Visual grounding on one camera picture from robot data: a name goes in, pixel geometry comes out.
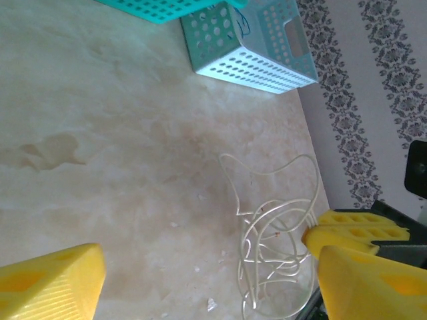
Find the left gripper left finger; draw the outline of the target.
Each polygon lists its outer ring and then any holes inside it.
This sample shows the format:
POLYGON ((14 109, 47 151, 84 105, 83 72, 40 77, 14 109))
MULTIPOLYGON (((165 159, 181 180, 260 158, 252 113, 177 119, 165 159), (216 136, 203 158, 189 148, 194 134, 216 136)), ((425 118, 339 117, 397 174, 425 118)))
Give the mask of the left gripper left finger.
POLYGON ((86 243, 1 267, 2 319, 93 319, 106 276, 86 243))

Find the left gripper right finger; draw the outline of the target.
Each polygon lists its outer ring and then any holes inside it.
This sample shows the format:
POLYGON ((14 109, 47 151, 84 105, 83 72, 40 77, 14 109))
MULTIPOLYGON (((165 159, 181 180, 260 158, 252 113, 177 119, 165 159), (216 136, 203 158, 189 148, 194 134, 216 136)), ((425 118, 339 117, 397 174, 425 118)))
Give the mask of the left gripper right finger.
POLYGON ((425 319, 426 270, 337 246, 320 251, 329 319, 425 319))

